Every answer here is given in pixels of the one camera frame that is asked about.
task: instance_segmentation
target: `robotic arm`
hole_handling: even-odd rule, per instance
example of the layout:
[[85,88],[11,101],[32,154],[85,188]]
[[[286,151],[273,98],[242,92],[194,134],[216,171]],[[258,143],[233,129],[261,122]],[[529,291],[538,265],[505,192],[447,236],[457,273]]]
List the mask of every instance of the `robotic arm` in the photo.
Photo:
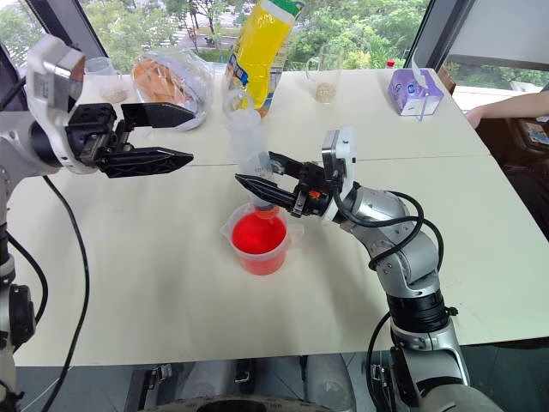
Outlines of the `robotic arm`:
[[401,400],[409,408],[435,411],[500,411],[470,387],[454,325],[438,279],[437,247],[409,216],[400,193],[368,189],[353,182],[353,129],[330,131],[323,166],[270,153],[273,172],[299,180],[294,192],[255,176],[236,179],[256,196],[292,215],[319,215],[353,235],[368,251],[371,269],[387,295],[394,347],[390,354]]
[[0,112],[0,410],[16,410],[13,353],[34,333],[34,309],[27,286],[14,284],[8,253],[7,202],[24,178],[67,167],[73,173],[109,178],[169,173],[192,161],[192,154],[167,148],[134,148],[135,127],[172,127],[194,118],[168,103],[122,105],[118,121],[109,104],[76,106],[84,75],[84,55],[46,35],[28,53],[27,104],[30,111]]

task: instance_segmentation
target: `person's hand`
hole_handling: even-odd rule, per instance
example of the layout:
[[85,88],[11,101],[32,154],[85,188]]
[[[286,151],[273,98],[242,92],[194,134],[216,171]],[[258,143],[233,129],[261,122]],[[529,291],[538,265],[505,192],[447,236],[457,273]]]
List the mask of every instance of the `person's hand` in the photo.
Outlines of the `person's hand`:
[[480,120],[482,119],[483,111],[482,106],[475,107],[473,110],[469,110],[467,113],[465,113],[465,117],[473,126],[473,129],[476,129],[479,127]]

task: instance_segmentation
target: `white table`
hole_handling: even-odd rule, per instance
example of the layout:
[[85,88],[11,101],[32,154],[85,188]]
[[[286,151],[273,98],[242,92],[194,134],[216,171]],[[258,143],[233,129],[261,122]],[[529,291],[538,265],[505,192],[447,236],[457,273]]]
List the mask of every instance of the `white table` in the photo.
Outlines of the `white table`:
[[[396,114],[387,95],[393,70],[345,70],[338,100],[333,105],[317,103],[307,89],[304,72],[284,72],[273,105],[263,124],[269,149],[292,153],[296,159],[320,161],[320,148],[327,130],[353,124],[357,133],[357,159],[408,159],[422,157],[488,156],[490,153],[473,133],[457,104],[437,84],[445,97],[434,117],[422,122]],[[185,132],[145,128],[130,135],[136,147],[164,146],[195,155],[193,165],[225,165],[228,133],[222,126],[221,77],[215,77],[212,111],[201,127]],[[131,93],[126,102],[139,101]],[[94,82],[84,83],[81,103],[100,101]]]
[[[294,155],[292,148],[285,153]],[[491,157],[359,161],[357,169],[363,185],[413,195],[440,228],[442,291],[460,310],[461,344],[549,334],[549,245]],[[219,234],[245,200],[235,172],[228,165],[139,179],[53,177],[81,225],[92,279],[73,364],[365,349],[387,304],[362,246],[335,224],[303,218],[302,246],[289,252],[283,268],[266,277],[247,274]],[[45,316],[16,362],[61,365],[81,310],[75,237],[41,179],[24,181],[9,206],[10,231],[50,283]],[[16,262],[17,281],[38,302],[34,273],[22,258]],[[389,345],[383,331],[377,346]]]

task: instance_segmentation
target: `purple tissue box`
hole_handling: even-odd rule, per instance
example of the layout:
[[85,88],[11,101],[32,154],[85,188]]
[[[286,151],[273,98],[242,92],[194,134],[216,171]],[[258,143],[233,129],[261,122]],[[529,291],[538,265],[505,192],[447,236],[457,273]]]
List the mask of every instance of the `purple tissue box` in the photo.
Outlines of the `purple tissue box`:
[[420,116],[424,111],[424,105],[423,114],[432,115],[444,96],[432,79],[429,70],[422,69],[421,74],[425,76],[427,90],[415,81],[412,69],[398,69],[393,73],[388,91],[395,103],[396,111],[401,116]]

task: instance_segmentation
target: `person's arm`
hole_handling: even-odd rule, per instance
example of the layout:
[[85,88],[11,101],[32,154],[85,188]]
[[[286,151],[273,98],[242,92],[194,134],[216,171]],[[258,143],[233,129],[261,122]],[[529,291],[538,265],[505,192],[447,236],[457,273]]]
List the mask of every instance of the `person's arm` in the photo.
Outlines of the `person's arm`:
[[549,115],[549,91],[511,97],[475,107],[466,116],[474,129],[482,118],[538,118]]

